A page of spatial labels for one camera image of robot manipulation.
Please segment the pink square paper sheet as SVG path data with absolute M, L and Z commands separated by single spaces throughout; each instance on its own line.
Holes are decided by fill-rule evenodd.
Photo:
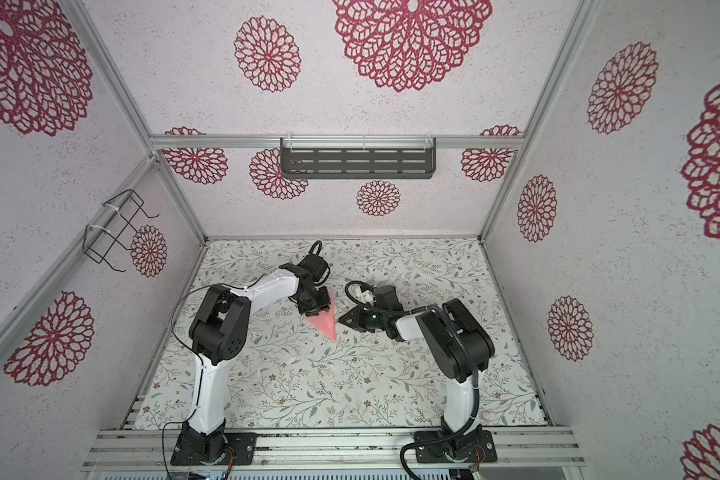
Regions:
M 330 304 L 329 308 L 327 310 L 320 311 L 316 315 L 307 316 L 306 320 L 309 322 L 310 325 L 312 325 L 314 328 L 316 328 L 319 332 L 321 332 L 324 336 L 326 336 L 329 340 L 332 342 L 337 341 L 337 332 L 336 332 L 336 305 L 335 305 L 335 295 L 333 292 L 328 292 L 329 298 L 330 298 Z

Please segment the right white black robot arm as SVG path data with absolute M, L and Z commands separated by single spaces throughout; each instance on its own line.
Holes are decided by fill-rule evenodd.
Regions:
M 410 310 L 356 305 L 338 322 L 362 333 L 386 333 L 400 342 L 424 340 L 447 377 L 442 426 L 446 435 L 467 435 L 477 427 L 480 374 L 495 355 L 491 337 L 458 298 Z

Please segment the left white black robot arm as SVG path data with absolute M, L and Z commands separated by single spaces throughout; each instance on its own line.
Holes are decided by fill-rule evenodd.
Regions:
M 232 360 L 245 345 L 251 315 L 284 299 L 294 301 L 304 317 L 329 311 L 332 300 L 324 285 L 329 275 L 323 260 L 286 263 L 250 286 L 208 288 L 189 328 L 196 355 L 194 406 L 188 418 L 192 430 L 209 435 L 224 428 L 226 382 Z

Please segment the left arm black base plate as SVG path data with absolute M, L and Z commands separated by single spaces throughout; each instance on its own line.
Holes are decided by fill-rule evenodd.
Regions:
M 256 448 L 255 433 L 212 433 L 188 431 L 181 434 L 174 447 L 171 466 L 251 465 Z

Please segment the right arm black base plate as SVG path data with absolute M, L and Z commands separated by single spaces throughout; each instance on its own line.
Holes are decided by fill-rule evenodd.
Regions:
M 421 464 L 435 463 L 482 463 L 496 462 L 497 452 L 491 433 L 481 426 L 458 438 L 442 441 L 441 431 L 417 431 L 414 442 L 416 461 Z

